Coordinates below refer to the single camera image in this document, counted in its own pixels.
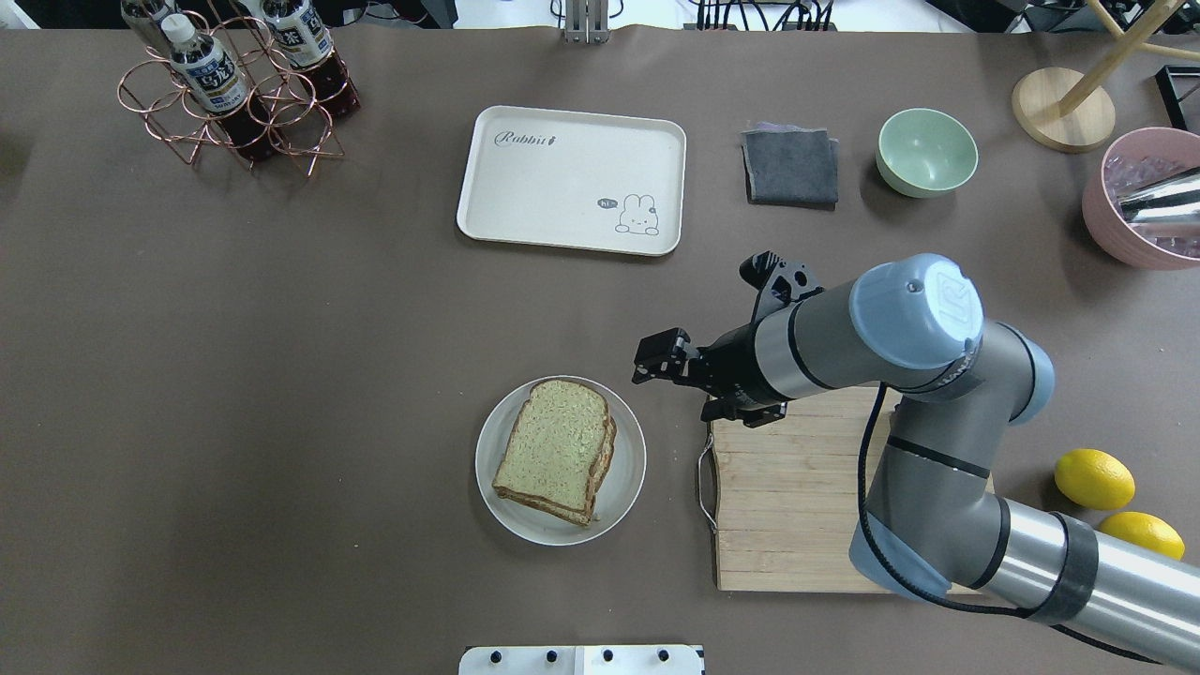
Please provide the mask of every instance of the pink bowl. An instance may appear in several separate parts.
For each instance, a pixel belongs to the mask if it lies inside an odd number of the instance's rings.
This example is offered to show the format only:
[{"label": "pink bowl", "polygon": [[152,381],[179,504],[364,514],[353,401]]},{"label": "pink bowl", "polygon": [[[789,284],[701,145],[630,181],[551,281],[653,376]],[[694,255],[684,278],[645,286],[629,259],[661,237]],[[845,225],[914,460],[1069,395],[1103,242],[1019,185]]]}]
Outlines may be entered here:
[{"label": "pink bowl", "polygon": [[1084,223],[1092,233],[1092,239],[1114,258],[1144,269],[1187,269],[1200,265],[1200,258],[1172,253],[1146,241],[1121,217],[1104,191],[1104,167],[1116,155],[1134,160],[1162,157],[1200,167],[1200,136],[1162,126],[1130,131],[1109,145],[1100,167],[1084,189]]}]

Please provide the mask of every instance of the white tray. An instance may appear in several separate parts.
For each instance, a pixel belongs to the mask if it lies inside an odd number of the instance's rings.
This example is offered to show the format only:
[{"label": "white tray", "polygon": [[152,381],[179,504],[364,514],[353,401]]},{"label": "white tray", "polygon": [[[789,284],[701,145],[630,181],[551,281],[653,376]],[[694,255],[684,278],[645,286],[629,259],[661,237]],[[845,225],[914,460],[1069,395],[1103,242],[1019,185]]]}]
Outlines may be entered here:
[{"label": "white tray", "polygon": [[493,106],[475,120],[458,229],[488,241],[668,253],[679,243],[686,145],[666,120]]}]

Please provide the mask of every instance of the round wooden base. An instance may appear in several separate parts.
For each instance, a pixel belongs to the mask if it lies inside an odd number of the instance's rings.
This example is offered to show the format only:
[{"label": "round wooden base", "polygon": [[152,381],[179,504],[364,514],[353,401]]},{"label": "round wooden base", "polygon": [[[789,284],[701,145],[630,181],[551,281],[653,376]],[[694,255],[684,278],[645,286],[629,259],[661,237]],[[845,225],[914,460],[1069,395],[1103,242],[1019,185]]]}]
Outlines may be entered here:
[{"label": "round wooden base", "polygon": [[1084,73],[1069,68],[1042,68],[1021,78],[1013,88],[1013,114],[1038,143],[1060,153],[1086,153],[1104,144],[1116,126],[1112,98],[1102,88],[1069,114],[1061,115],[1058,102]]}]

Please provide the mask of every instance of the bottle rack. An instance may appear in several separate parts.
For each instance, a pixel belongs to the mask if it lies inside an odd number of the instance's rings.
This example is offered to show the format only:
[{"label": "bottle rack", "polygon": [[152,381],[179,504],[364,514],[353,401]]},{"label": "bottle rack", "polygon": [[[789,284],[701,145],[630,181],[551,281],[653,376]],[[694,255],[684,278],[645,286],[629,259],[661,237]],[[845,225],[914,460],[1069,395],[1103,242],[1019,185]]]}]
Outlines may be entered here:
[{"label": "bottle rack", "polygon": [[[167,145],[185,165],[196,167],[204,148],[223,148],[239,166],[252,171],[256,162],[239,155],[240,147],[235,145],[217,124],[223,117],[245,108],[263,125],[263,135],[268,136],[276,153],[290,159],[305,177],[311,178],[320,160],[340,159],[346,155],[334,131],[334,119],[322,103],[341,95],[347,86],[353,88],[354,83],[347,77],[340,90],[325,98],[316,98],[312,94],[313,83],[306,73],[317,66],[292,67],[287,56],[275,44],[265,22],[246,16],[233,0],[229,0],[229,6],[236,16],[211,26],[199,13],[188,11],[182,13],[192,20],[197,31],[218,37],[234,56],[238,67],[246,77],[246,88],[250,92],[242,107],[224,114],[205,110],[191,96],[184,78],[151,47],[146,47],[149,59],[133,66],[121,77],[116,90],[118,101],[126,110],[142,118],[146,133]],[[209,0],[209,8],[214,17],[220,18],[214,0]],[[248,49],[239,47],[239,42],[247,40],[253,41],[253,46]],[[336,47],[329,58],[341,61]],[[346,64],[341,62],[344,70]],[[253,114],[250,100],[254,95],[263,102],[269,119],[258,119]],[[251,143],[260,141],[263,135]]]}]

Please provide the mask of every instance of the cutting board handle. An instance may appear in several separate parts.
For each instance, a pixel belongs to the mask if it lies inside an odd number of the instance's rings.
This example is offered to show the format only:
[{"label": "cutting board handle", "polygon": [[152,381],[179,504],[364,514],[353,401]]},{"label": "cutting board handle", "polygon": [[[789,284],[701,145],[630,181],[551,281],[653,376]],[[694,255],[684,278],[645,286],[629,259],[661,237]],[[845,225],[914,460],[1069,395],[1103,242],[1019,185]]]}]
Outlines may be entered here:
[{"label": "cutting board handle", "polygon": [[713,428],[708,428],[708,441],[704,442],[704,449],[700,453],[700,459],[696,460],[696,501],[700,502],[700,510],[708,519],[708,528],[716,534],[716,516],[713,515],[713,510],[708,509],[708,504],[704,503],[704,458],[708,458],[708,470],[713,477],[713,489],[716,491],[714,497],[714,503],[721,503],[721,472],[716,471],[716,453],[713,452]]}]

